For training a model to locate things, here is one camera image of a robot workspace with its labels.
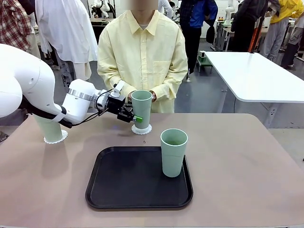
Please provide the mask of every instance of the coaster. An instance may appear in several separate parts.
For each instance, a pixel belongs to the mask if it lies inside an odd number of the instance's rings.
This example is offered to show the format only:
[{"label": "coaster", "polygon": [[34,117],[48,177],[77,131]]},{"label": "coaster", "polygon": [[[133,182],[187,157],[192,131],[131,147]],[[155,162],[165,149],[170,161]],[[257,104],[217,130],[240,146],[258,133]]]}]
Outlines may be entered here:
[{"label": "coaster", "polygon": [[67,133],[66,130],[62,130],[62,129],[61,129],[61,132],[62,132],[62,138],[61,138],[60,140],[58,140],[58,141],[56,141],[56,142],[48,142],[48,141],[46,140],[46,138],[44,137],[44,138],[43,138],[43,141],[44,141],[45,143],[47,143],[47,144],[55,144],[55,143],[59,143],[59,142],[61,142],[61,141],[64,141],[64,140],[67,138],[68,133]]},{"label": "coaster", "polygon": [[132,131],[135,133],[135,134],[147,134],[149,133],[150,131],[152,130],[152,126],[151,124],[149,124],[149,126],[145,129],[139,129],[137,127],[135,127],[135,125],[132,126]]}]

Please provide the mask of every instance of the shirt collar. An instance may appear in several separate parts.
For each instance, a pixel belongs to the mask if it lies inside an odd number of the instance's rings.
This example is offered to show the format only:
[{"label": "shirt collar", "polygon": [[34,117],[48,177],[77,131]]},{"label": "shirt collar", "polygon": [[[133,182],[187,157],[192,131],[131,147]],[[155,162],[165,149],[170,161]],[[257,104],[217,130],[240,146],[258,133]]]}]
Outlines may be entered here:
[{"label": "shirt collar", "polygon": [[[147,31],[153,36],[155,36],[158,16],[159,16],[159,12],[157,10],[155,10],[153,17],[152,17],[148,27],[146,28]],[[137,23],[136,19],[134,18],[133,14],[131,13],[130,10],[127,11],[127,20],[128,20],[128,23],[129,23],[129,26],[131,29],[131,33],[134,34],[140,28],[140,26]]]}]

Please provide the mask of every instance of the cup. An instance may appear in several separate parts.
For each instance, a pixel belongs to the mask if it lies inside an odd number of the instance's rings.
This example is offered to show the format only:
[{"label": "cup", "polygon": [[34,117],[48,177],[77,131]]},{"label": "cup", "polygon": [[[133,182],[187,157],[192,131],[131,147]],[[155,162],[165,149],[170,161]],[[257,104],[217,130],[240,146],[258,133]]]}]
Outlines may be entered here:
[{"label": "cup", "polygon": [[167,177],[177,177],[181,173],[187,134],[179,129],[168,129],[161,133],[162,172]]},{"label": "cup", "polygon": [[150,122],[152,93],[146,90],[137,90],[131,94],[134,115],[141,117],[142,122],[135,121],[135,127],[146,129]]},{"label": "cup", "polygon": [[60,124],[49,119],[34,115],[44,137],[48,143],[54,143],[62,139]]}]

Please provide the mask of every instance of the red plaid shirt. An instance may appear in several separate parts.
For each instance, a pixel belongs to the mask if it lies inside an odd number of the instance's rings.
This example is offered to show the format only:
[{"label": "red plaid shirt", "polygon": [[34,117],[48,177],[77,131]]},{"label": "red plaid shirt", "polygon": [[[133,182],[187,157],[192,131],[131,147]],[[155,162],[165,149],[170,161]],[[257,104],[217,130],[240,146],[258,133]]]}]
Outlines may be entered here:
[{"label": "red plaid shirt", "polygon": [[27,51],[30,18],[17,0],[0,0],[0,43]]}]

